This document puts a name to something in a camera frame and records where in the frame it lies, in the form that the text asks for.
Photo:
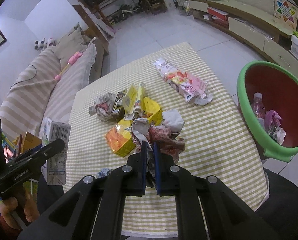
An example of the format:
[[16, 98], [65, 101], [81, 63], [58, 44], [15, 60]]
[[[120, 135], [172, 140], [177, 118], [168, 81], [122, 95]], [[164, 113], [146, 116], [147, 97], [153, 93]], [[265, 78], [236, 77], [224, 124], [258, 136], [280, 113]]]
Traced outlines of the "person's left hand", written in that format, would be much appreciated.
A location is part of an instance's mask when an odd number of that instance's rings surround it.
[[0, 202], [0, 213], [6, 224], [15, 230], [22, 230], [22, 225], [25, 225], [24, 220], [18, 216], [17, 208], [21, 207], [20, 214], [24, 214], [25, 220], [29, 223], [36, 221], [39, 218], [39, 211], [37, 204], [35, 203], [33, 196], [30, 192], [26, 191], [24, 194], [24, 204], [19, 205], [16, 197], [10, 197], [9, 199], [2, 200]]

